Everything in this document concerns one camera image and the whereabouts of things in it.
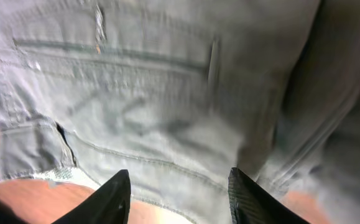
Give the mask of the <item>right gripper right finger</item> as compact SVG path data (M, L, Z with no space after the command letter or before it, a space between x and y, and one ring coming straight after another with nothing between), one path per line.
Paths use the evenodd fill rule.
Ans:
M228 180L233 224L308 224L237 167L231 169Z

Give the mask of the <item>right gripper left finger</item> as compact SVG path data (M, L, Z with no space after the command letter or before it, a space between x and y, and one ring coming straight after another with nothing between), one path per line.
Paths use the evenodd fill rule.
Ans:
M53 224L127 224L130 206L131 182L123 169Z

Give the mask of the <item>grey shorts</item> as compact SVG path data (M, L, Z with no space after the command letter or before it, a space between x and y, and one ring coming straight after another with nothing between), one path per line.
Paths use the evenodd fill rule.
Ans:
M0 1L0 182L229 223L229 173L360 223L360 1Z

